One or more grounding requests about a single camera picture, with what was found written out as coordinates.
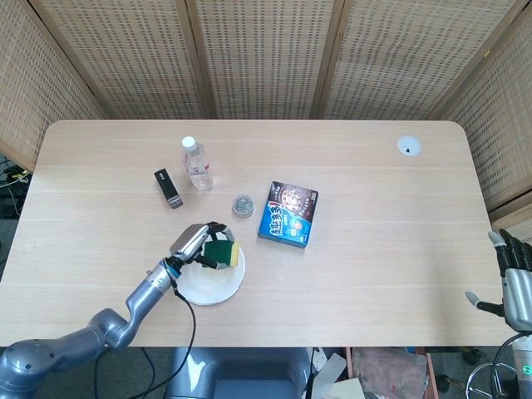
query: bottle cap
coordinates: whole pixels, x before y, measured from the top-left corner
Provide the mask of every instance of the bottle cap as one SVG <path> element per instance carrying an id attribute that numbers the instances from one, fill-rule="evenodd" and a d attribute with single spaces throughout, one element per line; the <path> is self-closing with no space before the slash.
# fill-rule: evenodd
<path id="1" fill-rule="evenodd" d="M 186 136 L 182 141 L 181 144 L 185 148 L 186 151 L 191 152 L 196 149 L 196 140 L 194 140 L 194 137 L 188 135 Z"/>

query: bottle label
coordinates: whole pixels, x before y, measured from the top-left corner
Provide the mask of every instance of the bottle label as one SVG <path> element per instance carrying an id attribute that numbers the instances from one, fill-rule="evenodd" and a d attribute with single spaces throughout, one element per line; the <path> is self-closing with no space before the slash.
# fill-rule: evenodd
<path id="1" fill-rule="evenodd" d="M 200 166 L 195 166 L 189 170 L 189 174 L 191 176 L 207 175 L 207 173 L 209 173 L 209 164 L 205 165 L 203 168 Z"/>

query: plastic water bottle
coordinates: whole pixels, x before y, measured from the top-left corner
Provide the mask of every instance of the plastic water bottle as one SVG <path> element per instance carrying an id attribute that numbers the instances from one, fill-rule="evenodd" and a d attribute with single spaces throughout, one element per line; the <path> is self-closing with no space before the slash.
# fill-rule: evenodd
<path id="1" fill-rule="evenodd" d="M 203 146 L 190 136 L 186 136 L 181 144 L 185 149 L 185 167 L 194 187 L 198 190 L 212 189 L 214 176 L 205 157 Z"/>

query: white plate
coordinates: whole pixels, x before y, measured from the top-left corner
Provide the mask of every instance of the white plate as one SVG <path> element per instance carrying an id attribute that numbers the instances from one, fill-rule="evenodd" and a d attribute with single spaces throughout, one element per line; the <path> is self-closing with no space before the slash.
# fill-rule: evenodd
<path id="1" fill-rule="evenodd" d="M 231 298 L 240 287 L 246 271 L 246 260 L 239 248 L 239 264 L 224 270 L 204 268 L 194 262 L 181 269 L 177 279 L 180 293 L 196 305 L 214 305 Z"/>

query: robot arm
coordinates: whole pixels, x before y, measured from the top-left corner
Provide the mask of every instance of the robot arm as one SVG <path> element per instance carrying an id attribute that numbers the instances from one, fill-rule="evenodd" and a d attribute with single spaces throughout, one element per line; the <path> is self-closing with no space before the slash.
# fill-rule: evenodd
<path id="1" fill-rule="evenodd" d="M 532 332 L 532 246 L 507 231 L 490 232 L 497 253 L 502 283 L 502 304 L 480 301 L 471 292 L 466 297 L 476 308 L 505 318 L 518 333 Z M 512 345 L 522 399 L 532 398 L 532 337 L 520 337 Z"/>
<path id="2" fill-rule="evenodd" d="M 205 240 L 216 233 L 234 241 L 227 226 L 216 222 L 192 224 L 170 247 L 170 256 L 147 272 L 147 277 L 126 300 L 130 319 L 113 309 L 96 314 L 87 327 L 58 339 L 16 342 L 0 358 L 0 399 L 33 397 L 48 373 L 63 372 L 97 357 L 106 347 L 123 349 L 136 335 L 140 323 L 162 296 L 175 285 L 185 264 L 200 262 L 205 267 L 224 268 L 201 254 Z"/>

